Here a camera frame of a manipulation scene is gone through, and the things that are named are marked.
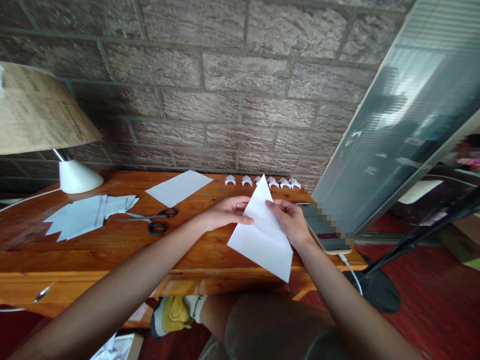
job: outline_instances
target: black stand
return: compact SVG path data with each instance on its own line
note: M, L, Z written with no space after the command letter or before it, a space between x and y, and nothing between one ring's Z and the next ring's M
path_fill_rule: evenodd
M434 210L432 210L425 218L429 218L444 204L440 204ZM381 313L395 313L400 309L400 294L397 291L394 283L388 278L381 268L391 261L395 260L399 256L409 253L415 247L416 244L435 234L443 229L451 221L455 219L462 219L470 216L471 214L478 212L480 208L480 187L476 187L474 190L458 199L450 208L446 211L447 215L435 222L432 226L429 226L425 231L413 236L410 236L417 229L418 225L410 231L410 233L400 241L389 253L380 258L379 260L370 263L368 259L365 259L368 263L368 267L363 271L355 271L355 275L360 282L363 291L363 297L374 306ZM355 280L351 273L344 273L348 280L355 286Z

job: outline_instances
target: lamp shade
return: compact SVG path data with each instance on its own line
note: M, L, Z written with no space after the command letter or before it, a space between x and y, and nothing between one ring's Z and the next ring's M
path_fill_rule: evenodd
M0 61L0 83L0 155L100 140L100 132L48 70Z

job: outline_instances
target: scissors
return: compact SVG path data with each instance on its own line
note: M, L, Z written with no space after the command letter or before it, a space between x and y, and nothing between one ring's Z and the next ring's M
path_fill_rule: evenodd
M161 222L155 222L152 219L154 218L171 218L177 215L179 212L174 208L168 208L165 210L160 211L157 215L153 216L143 216L139 214L135 214L132 212L126 212L125 214L130 215L134 218L128 219L120 219L118 221L146 221L148 223L148 232L152 235L161 235L167 231L167 226Z

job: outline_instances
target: wooden desk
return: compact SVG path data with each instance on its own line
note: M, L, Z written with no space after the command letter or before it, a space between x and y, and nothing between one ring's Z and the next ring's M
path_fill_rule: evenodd
M76 195L57 191L0 212L0 304L55 317L109 271L160 238L147 232L146 222L117 221L125 218L124 214L113 215L102 228L69 241L56 242L58 233L45 236L50 223L43 220L68 203L100 194L137 195L140 200L131 212L156 214L166 207L145 190L177 173L115 171L102 175L105 183L95 190ZM242 176L236 176L236 185L224 185L225 175L207 176L213 179L211 183L175 206L178 215L166 220L168 232L226 197L250 196L255 189L242 186ZM44 191L57 187L53 185ZM273 187L271 193L274 199L313 202L304 189ZM315 289L296 252L290 282L286 284L227 247L234 228L235 225L230 224L202 236L158 286L153 297L265 290L300 292L301 296ZM347 258L354 270L367 267L356 251ZM331 259L340 270L348 270L337 256ZM52 282L55 283L50 294L33 303L38 293ZM150 315L151 311L147 311L142 320L129 321L126 325L149 327Z

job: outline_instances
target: table lamp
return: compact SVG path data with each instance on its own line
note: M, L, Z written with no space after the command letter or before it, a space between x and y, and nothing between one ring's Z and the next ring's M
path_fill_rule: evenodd
M0 155L53 150L63 192L84 193L104 182L67 149L101 135L50 71L0 61L0 125Z

